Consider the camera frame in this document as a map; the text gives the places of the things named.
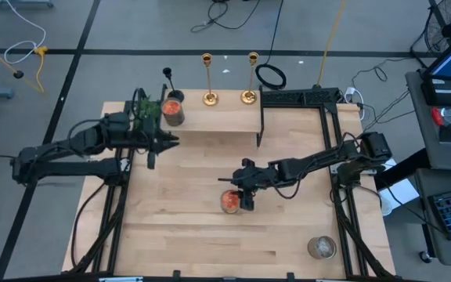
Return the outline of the grey cart base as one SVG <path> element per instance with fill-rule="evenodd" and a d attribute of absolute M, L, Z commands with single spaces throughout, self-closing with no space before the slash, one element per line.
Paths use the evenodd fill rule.
<path fill-rule="evenodd" d="M 54 3 L 52 0 L 0 0 L 0 9 L 9 9 L 10 6 L 13 8 L 42 6 L 52 9 Z"/>

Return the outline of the wooden shelf riser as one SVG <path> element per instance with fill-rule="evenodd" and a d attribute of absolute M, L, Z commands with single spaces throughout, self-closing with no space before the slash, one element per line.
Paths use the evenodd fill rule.
<path fill-rule="evenodd" d="M 170 126 L 161 117 L 161 129 L 169 132 L 246 132 L 256 134 L 256 145 L 260 147 L 264 132 L 264 110 L 262 87 L 254 90 L 257 100 L 244 103 L 242 91 L 218 89 L 218 104 L 206 106 L 203 95 L 206 89 L 182 89 L 184 121 L 181 125 Z"/>

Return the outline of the gold candlestick holder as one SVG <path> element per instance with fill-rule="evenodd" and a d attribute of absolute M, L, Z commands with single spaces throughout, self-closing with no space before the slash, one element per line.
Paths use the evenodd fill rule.
<path fill-rule="evenodd" d="M 201 59 L 203 61 L 203 64 L 206 68 L 207 73 L 207 92 L 203 96 L 203 103 L 206 106 L 214 106 L 218 103 L 218 95 L 214 92 L 212 92 L 211 89 L 211 75 L 210 75 L 210 65 L 212 61 L 212 55 L 210 53 L 204 53 L 201 56 Z"/>
<path fill-rule="evenodd" d="M 249 84 L 248 84 L 248 88 L 241 93 L 240 99 L 245 104 L 252 104 L 257 99 L 256 94 L 252 91 L 252 85 L 253 85 L 254 69 L 255 69 L 255 65 L 258 61 L 258 54 L 256 52 L 250 52 L 248 54 L 248 59 L 249 59 L 250 65 L 251 65 Z"/>

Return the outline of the grey desk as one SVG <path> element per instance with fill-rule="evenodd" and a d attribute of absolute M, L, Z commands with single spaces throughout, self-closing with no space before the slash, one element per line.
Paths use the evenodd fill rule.
<path fill-rule="evenodd" d="M 451 170 L 451 143 L 440 143 L 438 139 L 438 126 L 431 115 L 421 90 L 421 76 L 418 72 L 405 74 L 406 84 L 416 112 L 420 132 L 424 141 L 424 149 L 429 165 L 434 169 Z"/>

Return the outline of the clear glass jar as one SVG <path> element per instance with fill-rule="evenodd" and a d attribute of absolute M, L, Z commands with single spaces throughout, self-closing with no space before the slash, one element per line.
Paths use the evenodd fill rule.
<path fill-rule="evenodd" d="M 331 237 L 313 237 L 307 244 L 307 250 L 314 259 L 331 259 L 337 253 L 337 246 Z"/>

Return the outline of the red candle glass jar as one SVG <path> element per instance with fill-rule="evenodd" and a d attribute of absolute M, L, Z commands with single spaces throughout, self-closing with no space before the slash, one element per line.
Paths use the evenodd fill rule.
<path fill-rule="evenodd" d="M 220 197 L 221 209 L 226 214 L 235 214 L 240 209 L 240 198 L 236 190 L 226 190 Z"/>
<path fill-rule="evenodd" d="M 169 126 L 181 125 L 185 120 L 183 107 L 178 99 L 166 99 L 161 105 L 161 113 Z"/>

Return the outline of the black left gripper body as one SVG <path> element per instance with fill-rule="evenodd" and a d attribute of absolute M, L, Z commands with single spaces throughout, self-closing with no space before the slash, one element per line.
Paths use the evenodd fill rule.
<path fill-rule="evenodd" d="M 135 117 L 135 130 L 140 134 L 143 142 L 146 144 L 145 150 L 147 154 L 147 168 L 155 169 L 157 152 L 157 123 L 154 117 Z"/>

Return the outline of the grey keyboard cart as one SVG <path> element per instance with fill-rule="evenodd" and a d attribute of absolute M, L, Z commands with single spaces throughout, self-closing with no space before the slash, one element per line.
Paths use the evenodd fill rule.
<path fill-rule="evenodd" d="M 433 259 L 441 264 L 451 266 L 451 235 L 437 223 L 428 198 L 439 193 L 451 192 L 451 171 L 418 169 L 415 173 L 417 188 L 420 193 L 420 206 L 425 217 L 422 224 L 426 249 Z"/>

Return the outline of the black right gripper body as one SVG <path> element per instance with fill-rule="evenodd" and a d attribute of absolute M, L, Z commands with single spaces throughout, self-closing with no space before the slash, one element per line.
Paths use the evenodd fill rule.
<path fill-rule="evenodd" d="M 275 178 L 275 168 L 266 167 L 259 168 L 255 166 L 255 163 L 244 158 L 242 160 L 243 170 L 242 175 L 244 179 L 240 180 L 239 184 L 242 184 L 244 190 L 240 191 L 240 208 L 246 211 L 254 210 L 254 195 L 257 190 L 265 190 L 272 184 L 271 181 Z"/>

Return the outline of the black candlestick holder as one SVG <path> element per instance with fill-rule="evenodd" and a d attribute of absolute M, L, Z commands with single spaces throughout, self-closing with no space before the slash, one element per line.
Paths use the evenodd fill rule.
<path fill-rule="evenodd" d="M 171 86 L 171 91 L 168 93 L 168 97 L 169 98 L 175 98 L 178 101 L 182 102 L 185 99 L 184 93 L 178 89 L 176 89 L 173 85 L 171 76 L 171 68 L 170 67 L 165 67 L 162 70 L 163 75 L 168 79 L 170 86 Z"/>

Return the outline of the green artificial plant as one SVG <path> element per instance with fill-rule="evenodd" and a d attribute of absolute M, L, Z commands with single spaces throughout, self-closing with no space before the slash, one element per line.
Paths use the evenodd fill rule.
<path fill-rule="evenodd" d="M 132 107 L 135 129 L 141 131 L 153 131 L 161 116 L 161 103 L 149 98 L 138 99 Z"/>

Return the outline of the black floor fan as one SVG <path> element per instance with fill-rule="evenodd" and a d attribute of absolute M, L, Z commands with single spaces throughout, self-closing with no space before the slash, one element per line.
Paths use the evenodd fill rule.
<path fill-rule="evenodd" d="M 410 46 L 410 55 L 427 68 L 420 52 L 415 47 L 423 42 L 426 56 L 438 57 L 451 46 L 451 0 L 428 0 L 428 18 L 419 37 Z"/>

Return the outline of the white power adapter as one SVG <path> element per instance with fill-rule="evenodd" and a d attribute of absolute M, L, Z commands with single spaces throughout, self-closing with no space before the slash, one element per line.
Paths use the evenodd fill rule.
<path fill-rule="evenodd" d="M 354 102 L 352 100 L 355 96 L 359 98 L 357 102 Z M 363 103 L 364 103 L 363 95 L 361 94 L 361 92 L 359 90 L 357 90 L 354 87 L 347 87 L 345 94 L 344 94 L 344 99 L 345 99 L 346 103 L 355 103 L 355 104 L 360 104 L 360 105 L 363 105 Z"/>

